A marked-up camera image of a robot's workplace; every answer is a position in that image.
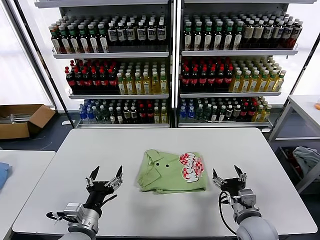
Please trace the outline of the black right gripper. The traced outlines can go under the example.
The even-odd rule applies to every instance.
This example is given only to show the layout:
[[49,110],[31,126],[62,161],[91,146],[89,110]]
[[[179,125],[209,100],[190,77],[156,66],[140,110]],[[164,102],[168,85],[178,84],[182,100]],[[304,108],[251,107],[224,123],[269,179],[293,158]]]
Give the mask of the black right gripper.
[[247,174],[238,166],[234,165],[238,177],[222,179],[218,176],[216,170],[212,169],[212,183],[220,188],[223,192],[228,193],[231,197],[238,196],[240,190],[246,187]]

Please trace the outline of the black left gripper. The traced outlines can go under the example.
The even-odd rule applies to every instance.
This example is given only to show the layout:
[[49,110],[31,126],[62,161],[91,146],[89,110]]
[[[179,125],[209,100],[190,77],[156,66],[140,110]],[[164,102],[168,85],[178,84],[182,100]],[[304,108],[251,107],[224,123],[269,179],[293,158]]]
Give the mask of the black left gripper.
[[110,181],[95,181],[98,175],[100,166],[98,165],[89,175],[86,177],[86,190],[89,193],[89,197],[86,200],[86,208],[101,208],[107,202],[115,199],[118,195],[114,192],[123,183],[123,166],[121,165],[115,175]]

